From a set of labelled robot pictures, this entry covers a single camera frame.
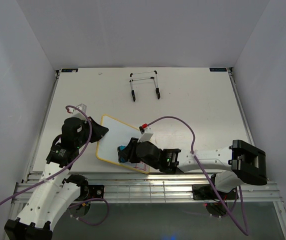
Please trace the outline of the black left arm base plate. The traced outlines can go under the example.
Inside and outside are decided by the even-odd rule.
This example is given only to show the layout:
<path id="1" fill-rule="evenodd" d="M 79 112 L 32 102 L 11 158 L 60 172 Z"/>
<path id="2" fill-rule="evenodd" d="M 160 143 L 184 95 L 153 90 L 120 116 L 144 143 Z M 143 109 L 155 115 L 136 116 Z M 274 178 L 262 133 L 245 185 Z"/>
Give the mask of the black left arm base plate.
<path id="1" fill-rule="evenodd" d="M 104 198 L 105 186 L 104 185 L 88 185 L 84 187 L 84 200 Z"/>

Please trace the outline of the blue bone-shaped whiteboard eraser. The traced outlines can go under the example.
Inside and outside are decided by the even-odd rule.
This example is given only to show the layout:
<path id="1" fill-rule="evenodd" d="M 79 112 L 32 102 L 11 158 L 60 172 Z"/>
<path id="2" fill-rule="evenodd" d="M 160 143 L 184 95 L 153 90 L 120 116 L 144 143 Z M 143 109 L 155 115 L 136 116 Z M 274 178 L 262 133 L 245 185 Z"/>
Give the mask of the blue bone-shaped whiteboard eraser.
<path id="1" fill-rule="evenodd" d="M 118 162 L 119 163 L 126 163 L 126 162 L 128 162 L 128 153 L 127 153 L 127 151 L 125 149 L 126 149 L 126 146 L 124 146 L 124 145 L 120 145 L 117 148 Z"/>

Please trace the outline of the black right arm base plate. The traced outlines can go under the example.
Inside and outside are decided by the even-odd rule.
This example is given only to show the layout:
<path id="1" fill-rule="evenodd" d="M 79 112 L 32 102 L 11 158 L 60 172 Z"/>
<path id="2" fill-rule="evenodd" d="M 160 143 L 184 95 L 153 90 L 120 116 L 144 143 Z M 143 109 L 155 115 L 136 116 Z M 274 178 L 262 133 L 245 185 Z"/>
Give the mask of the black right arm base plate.
<path id="1" fill-rule="evenodd" d="M 215 194 L 214 190 L 209 184 L 193 184 L 191 186 L 192 190 L 192 198 L 193 200 L 213 200 L 218 202 L 219 199 L 217 195 Z M 235 200 L 239 198 L 239 195 L 237 193 L 237 188 L 233 188 L 228 193 L 217 191 L 220 197 L 226 201 L 226 200 Z"/>

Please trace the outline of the yellow-framed whiteboard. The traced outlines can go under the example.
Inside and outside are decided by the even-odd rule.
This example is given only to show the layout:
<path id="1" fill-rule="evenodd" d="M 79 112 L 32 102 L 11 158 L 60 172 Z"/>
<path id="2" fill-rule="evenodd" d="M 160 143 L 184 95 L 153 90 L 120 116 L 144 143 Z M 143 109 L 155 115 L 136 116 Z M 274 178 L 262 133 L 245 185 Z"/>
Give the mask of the yellow-framed whiteboard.
<path id="1" fill-rule="evenodd" d="M 118 160 L 117 148 L 127 146 L 131 138 L 139 139 L 142 136 L 137 127 L 131 126 L 107 114 L 102 115 L 100 125 L 108 128 L 108 132 L 97 142 L 96 157 L 99 160 L 143 174 L 150 173 L 150 166 L 143 162 L 120 163 Z"/>

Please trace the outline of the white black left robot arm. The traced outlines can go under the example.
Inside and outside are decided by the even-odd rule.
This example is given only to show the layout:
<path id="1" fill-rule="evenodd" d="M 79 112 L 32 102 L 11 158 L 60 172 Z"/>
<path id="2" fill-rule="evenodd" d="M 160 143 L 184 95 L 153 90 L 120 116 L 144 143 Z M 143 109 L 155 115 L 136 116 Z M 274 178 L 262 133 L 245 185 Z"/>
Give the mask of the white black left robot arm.
<path id="1" fill-rule="evenodd" d="M 16 219 L 9 219 L 4 226 L 10 240 L 50 240 L 58 220 L 74 201 L 85 204 L 96 196 L 84 176 L 69 172 L 80 148 L 98 142 L 108 132 L 92 118 L 64 121 L 61 134 L 52 142 L 40 184 Z"/>

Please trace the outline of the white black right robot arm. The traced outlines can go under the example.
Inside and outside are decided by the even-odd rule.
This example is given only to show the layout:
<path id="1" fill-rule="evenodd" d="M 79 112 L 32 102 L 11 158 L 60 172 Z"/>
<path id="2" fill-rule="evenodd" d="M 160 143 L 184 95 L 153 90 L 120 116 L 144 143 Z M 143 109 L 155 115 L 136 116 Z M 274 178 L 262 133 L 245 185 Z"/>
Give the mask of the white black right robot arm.
<path id="1" fill-rule="evenodd" d="M 219 170 L 212 176 L 209 194 L 220 199 L 237 186 L 264 186 L 268 182 L 266 153 L 243 141 L 233 140 L 228 147 L 215 150 L 184 151 L 161 149 L 149 141 L 131 138 L 127 146 L 117 148 L 120 163 L 144 163 L 164 174 L 194 170 Z"/>

